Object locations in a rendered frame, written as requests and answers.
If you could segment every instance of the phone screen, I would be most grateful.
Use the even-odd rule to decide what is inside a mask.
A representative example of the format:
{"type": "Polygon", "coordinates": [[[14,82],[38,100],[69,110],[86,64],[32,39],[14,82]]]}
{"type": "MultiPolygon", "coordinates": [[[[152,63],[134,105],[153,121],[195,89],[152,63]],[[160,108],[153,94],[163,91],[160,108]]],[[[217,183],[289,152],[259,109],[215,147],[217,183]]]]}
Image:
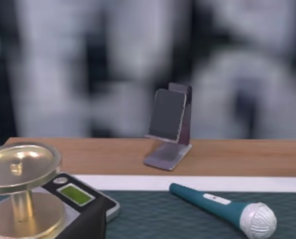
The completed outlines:
{"type": "Polygon", "coordinates": [[[156,93],[149,134],[177,140],[182,123],[186,95],[160,89],[156,93]]]}

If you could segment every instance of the white stripe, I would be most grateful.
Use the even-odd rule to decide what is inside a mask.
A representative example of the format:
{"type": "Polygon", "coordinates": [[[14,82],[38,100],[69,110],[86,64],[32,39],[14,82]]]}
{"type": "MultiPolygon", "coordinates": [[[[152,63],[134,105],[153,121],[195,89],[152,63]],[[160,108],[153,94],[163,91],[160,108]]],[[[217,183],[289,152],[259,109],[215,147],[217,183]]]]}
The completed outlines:
{"type": "Polygon", "coordinates": [[[202,176],[125,176],[76,175],[98,190],[167,191],[178,183],[200,191],[294,192],[294,177],[202,177],[202,176]]]}

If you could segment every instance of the device button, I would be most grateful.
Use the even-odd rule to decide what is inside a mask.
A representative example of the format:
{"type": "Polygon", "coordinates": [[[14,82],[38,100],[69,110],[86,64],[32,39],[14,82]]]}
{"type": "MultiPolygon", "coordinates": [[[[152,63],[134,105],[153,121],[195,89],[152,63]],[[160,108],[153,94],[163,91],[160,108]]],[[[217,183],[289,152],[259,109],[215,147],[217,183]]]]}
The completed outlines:
{"type": "Polygon", "coordinates": [[[55,178],[53,183],[55,184],[65,184],[68,182],[68,179],[65,177],[55,178]]]}

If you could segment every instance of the gold round base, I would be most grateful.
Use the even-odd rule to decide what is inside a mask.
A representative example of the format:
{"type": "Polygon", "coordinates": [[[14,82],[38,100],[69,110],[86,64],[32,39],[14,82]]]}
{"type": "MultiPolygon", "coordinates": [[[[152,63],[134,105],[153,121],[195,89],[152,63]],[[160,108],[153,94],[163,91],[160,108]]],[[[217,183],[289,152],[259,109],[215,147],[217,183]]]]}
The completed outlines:
{"type": "Polygon", "coordinates": [[[62,225],[65,208],[57,197],[33,193],[34,215],[24,222],[14,218],[11,200],[0,205],[0,239],[44,238],[62,225]]]}

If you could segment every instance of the green display screen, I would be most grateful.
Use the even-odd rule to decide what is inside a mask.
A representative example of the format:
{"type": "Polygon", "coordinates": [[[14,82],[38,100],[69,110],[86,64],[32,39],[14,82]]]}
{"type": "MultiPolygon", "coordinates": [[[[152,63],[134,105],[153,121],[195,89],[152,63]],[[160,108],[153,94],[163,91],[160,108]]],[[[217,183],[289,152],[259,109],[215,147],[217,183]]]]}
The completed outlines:
{"type": "Polygon", "coordinates": [[[59,192],[80,206],[93,200],[93,197],[73,185],[68,185],[60,189],[59,192]]]}

